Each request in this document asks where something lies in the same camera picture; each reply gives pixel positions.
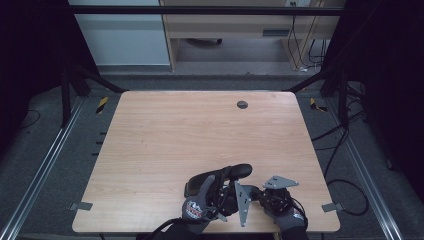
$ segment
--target gray carpet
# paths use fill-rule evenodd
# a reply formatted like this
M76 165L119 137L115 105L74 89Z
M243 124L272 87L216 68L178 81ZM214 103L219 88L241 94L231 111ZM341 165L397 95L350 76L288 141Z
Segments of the gray carpet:
M186 60L190 61L194 57L187 56ZM307 78L306 75L298 73L283 76L272 73L268 75L183 74L186 70L182 69L181 74L105 77L120 87L131 90L280 90L287 89ZM71 226L75 212L68 210L71 202L79 202L82 198L97 158L92 154L98 153L101 149L101 145L96 142L104 139L104 135L100 133L107 131L119 101L119 94L112 93L91 81L89 84L92 87L90 97L87 98L74 129L21 229L21 239L85 239L86 237L100 239L97 235L81 235L73 232ZM335 126L329 112L310 108L310 97L314 97L318 105L325 105L325 101L320 98L318 92L320 84L310 86L297 94L311 137L318 136ZM98 103L104 96L108 96L109 101L102 114L95 114ZM62 113L60 100L58 88L40 94L32 100L30 109L39 111L40 119L17 134L13 140L14 145L0 162L0 226L4 226L19 204L32 176L59 131ZM353 114L360 111L361 106L353 104L351 109L350 114ZM28 119L23 125L30 124L36 118L35 112L29 112ZM367 123L358 119L350 125L349 134L356 143L404 238L424 239L422 224L424 206L403 174L387 169L385 156ZM316 149L333 147L340 137L340 132L333 133L314 142L314 147ZM316 151L323 170L332 151L332 149ZM343 178L360 186L344 145L337 152L328 172L327 180L335 178ZM343 203L346 209L356 212L364 208L364 199L355 188L344 183L334 183L329 189L333 200ZM351 216L345 212L339 212L338 215L341 229L336 233L325 234L325 239L386 239L372 208L360 217ZM311 239L321 239L318 233L311 233L309 236ZM131 239L133 235L106 235L106 239L124 239L125 237Z

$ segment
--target aluminum rail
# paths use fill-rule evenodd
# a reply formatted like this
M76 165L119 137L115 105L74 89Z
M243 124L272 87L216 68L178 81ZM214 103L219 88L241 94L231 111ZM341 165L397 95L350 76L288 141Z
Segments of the aluminum rail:
M53 13L73 14L182 14L182 15L296 15L344 16L359 11L343 7L239 7L239 6L40 6Z
M1 231L1 240L14 240L18 236L22 225L24 224L29 212L31 211L31 208L34 205L38 194L40 193L47 177L50 174L51 169L53 168L54 163L56 162L57 157L59 156L72 128L74 127L76 119L81 112L81 108L85 103L85 99L86 98L84 97L77 98L77 101L75 102L72 109L71 119L64 128L60 129L59 133L57 134L56 139L44 157L41 166L32 179L32 182L25 192L21 202Z
M326 99L326 105L331 112L334 121L339 124L340 121L337 117L337 107L333 101ZM380 223L381 229L383 230L388 240L402 240L402 234L384 201L383 196L378 190L370 172L367 170L361 155L356 149L355 143L352 138L348 135L346 139L346 145L348 153L351 155L353 167L358 175L359 181L364 188L364 192L370 200L370 204L374 210L374 213Z

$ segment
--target wooden table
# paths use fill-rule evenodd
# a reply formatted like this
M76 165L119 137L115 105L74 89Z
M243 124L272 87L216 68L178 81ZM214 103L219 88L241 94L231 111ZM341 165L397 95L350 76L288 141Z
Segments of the wooden table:
M238 101L248 107L240 109ZM122 94L79 210L76 232L151 232L181 216L185 183L194 175L249 163L241 184L272 175L296 180L291 195L305 207L308 231L337 231L331 202L296 97L288 92L130 91ZM238 213L206 233L278 232L258 202L247 226Z

